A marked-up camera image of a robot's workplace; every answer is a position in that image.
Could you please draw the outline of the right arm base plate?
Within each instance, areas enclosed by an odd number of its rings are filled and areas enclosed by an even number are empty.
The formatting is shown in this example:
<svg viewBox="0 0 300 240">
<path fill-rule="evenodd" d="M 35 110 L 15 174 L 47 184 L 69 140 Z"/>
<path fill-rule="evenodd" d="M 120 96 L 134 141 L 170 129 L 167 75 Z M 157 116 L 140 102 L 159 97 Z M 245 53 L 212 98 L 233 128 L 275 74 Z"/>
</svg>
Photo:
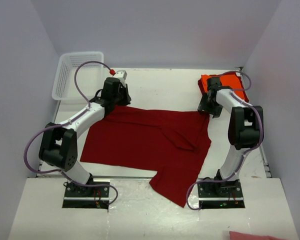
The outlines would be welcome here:
<svg viewBox="0 0 300 240">
<path fill-rule="evenodd" d="M 241 182 L 202 182 L 197 185 L 199 209 L 244 209 Z"/>
</svg>

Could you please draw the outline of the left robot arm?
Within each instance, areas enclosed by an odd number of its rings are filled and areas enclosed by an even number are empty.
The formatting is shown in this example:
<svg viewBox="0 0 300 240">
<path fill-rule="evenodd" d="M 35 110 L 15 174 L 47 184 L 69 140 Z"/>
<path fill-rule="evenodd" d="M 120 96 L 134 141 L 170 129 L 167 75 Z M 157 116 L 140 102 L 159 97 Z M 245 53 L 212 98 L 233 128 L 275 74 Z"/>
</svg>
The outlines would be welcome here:
<svg viewBox="0 0 300 240">
<path fill-rule="evenodd" d="M 115 106 L 131 102 L 127 73 L 118 71 L 104 81 L 101 96 L 95 96 L 81 111 L 60 124 L 49 123 L 43 133 L 39 159 L 57 168 L 76 185 L 76 190 L 87 197 L 93 193 L 91 174 L 77 160 L 78 139 L 92 125 L 109 115 Z"/>
</svg>

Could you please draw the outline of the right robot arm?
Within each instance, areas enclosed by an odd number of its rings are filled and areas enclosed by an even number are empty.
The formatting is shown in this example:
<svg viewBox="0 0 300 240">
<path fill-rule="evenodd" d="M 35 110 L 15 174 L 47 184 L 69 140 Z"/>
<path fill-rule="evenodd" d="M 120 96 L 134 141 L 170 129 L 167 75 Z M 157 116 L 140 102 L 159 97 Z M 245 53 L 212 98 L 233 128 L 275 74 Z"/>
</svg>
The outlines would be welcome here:
<svg viewBox="0 0 300 240">
<path fill-rule="evenodd" d="M 239 97 L 230 86 L 223 86 L 219 76 L 207 79 L 207 91 L 202 95 L 197 110 L 218 118 L 222 110 L 230 114 L 227 137 L 230 144 L 226 159 L 218 169 L 213 191 L 223 197 L 231 191 L 229 182 L 239 179 L 239 172 L 251 151 L 259 148 L 264 139 L 263 108 Z"/>
</svg>

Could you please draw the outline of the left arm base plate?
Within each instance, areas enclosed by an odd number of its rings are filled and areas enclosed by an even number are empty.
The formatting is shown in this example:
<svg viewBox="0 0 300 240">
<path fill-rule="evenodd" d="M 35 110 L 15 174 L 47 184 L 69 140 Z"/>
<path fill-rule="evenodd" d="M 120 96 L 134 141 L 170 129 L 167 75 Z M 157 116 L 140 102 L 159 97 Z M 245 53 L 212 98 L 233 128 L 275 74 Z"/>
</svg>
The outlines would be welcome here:
<svg viewBox="0 0 300 240">
<path fill-rule="evenodd" d="M 108 186 L 83 187 L 64 182 L 65 187 L 62 208 L 64 209 L 109 209 Z"/>
</svg>

